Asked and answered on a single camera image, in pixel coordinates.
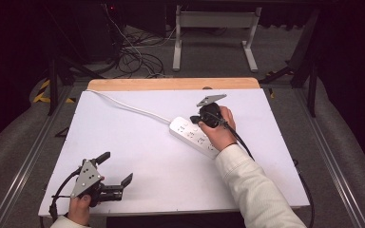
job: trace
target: black cable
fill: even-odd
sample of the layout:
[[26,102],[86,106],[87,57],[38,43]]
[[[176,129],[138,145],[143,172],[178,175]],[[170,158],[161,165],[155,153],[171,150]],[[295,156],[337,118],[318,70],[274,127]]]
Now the black cable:
[[[298,161],[297,160],[293,160],[295,166],[298,166]],[[308,228],[312,228],[314,225],[314,220],[316,218],[316,209],[314,206],[314,201],[313,201],[313,197],[311,195],[311,191],[310,188],[307,185],[306,180],[301,176],[300,172],[298,172],[298,176],[300,177],[300,181],[301,184],[303,185],[304,189],[306,190],[306,195],[307,195],[307,199],[310,202],[310,207],[311,207],[311,218],[310,218],[310,223],[308,225]]]
[[240,144],[242,145],[242,147],[244,147],[244,149],[247,151],[247,153],[251,157],[251,159],[254,160],[253,156],[251,155],[250,149],[248,149],[247,145],[242,140],[242,138],[239,136],[239,134],[227,122],[224,122],[224,126],[226,126],[230,130],[230,132],[236,137],[237,141],[239,141]]
[[58,188],[58,191],[55,193],[54,196],[52,196],[52,204],[49,207],[49,214],[52,216],[52,222],[55,222],[56,219],[58,219],[58,211],[56,207],[56,200],[59,199],[59,194],[61,193],[62,189],[67,185],[67,183],[75,177],[76,175],[80,174],[81,168],[78,168],[76,171],[71,173],[69,177],[67,177],[64,182],[61,184],[61,186]]
[[40,227],[41,228],[45,228],[45,226],[44,226],[44,218],[43,217],[40,217]]

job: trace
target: power outlet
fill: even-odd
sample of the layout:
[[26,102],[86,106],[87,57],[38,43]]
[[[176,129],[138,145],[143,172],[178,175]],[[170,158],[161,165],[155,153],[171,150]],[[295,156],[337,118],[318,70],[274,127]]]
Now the power outlet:
[[171,122],[170,133],[210,159],[215,159],[219,154],[203,131],[182,117],[177,117]]

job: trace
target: dark background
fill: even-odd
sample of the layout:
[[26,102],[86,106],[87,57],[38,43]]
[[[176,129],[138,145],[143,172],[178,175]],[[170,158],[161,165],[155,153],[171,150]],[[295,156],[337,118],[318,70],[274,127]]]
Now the dark background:
[[[265,27],[302,26],[309,9],[262,9]],[[0,3],[0,132],[30,106],[33,87],[47,77],[46,24],[41,5]],[[319,17],[310,50],[328,96],[365,153],[365,1],[350,0]]]

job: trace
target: person's left hand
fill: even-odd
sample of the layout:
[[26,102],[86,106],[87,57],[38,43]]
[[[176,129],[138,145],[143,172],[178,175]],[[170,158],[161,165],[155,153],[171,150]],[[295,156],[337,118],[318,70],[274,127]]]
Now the person's left hand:
[[67,218],[80,225],[88,226],[88,220],[90,219],[90,213],[88,211],[90,202],[90,195],[84,195],[81,198],[70,198]]

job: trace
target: hand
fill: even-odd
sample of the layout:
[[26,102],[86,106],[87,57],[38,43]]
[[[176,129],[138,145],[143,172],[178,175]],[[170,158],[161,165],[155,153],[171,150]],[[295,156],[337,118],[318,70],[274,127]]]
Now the hand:
[[90,219],[90,213],[88,212],[90,201],[90,195],[84,195],[81,198],[70,198],[67,218],[75,223],[87,226]]
[[[236,124],[233,120],[233,114],[230,109],[225,106],[221,106],[221,115],[227,123],[236,130]],[[222,151],[228,145],[237,141],[236,137],[234,137],[230,130],[222,125],[212,128],[207,126],[204,122],[199,122],[198,126],[201,128],[203,133],[206,134],[213,146],[215,146],[215,148],[219,151]]]

